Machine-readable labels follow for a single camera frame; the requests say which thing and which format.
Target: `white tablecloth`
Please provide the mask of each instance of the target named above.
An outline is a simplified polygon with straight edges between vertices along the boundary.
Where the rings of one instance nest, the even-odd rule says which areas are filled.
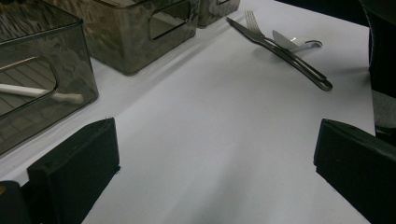
[[[92,59],[99,99],[0,160],[25,169],[84,125],[114,117],[120,172],[84,223],[368,223],[316,173],[322,119],[374,133],[367,27],[271,0],[242,0],[262,30],[312,36],[298,55],[328,77],[320,90],[226,20],[197,31],[133,77]]]

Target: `knife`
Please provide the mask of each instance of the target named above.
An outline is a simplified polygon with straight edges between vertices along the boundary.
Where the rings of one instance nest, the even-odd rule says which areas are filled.
[[[227,17],[227,22],[230,23],[233,28],[235,28],[237,31],[239,31],[242,35],[247,37],[253,43],[261,45],[261,46],[265,47],[266,49],[269,49],[271,52],[276,54],[278,57],[285,60],[287,63],[291,64],[293,67],[295,67],[297,70],[299,70],[301,73],[303,73],[306,77],[308,77],[312,82],[314,82],[322,90],[330,91],[332,89],[331,82],[329,82],[327,79],[324,79],[324,80],[318,79],[314,74],[312,74],[311,70],[301,67],[301,65],[298,62],[293,60],[282,49],[274,46],[269,41],[262,39],[260,35],[257,35],[255,33],[251,32],[245,26],[239,24],[236,21],[233,21],[232,19],[230,19],[228,17]]]

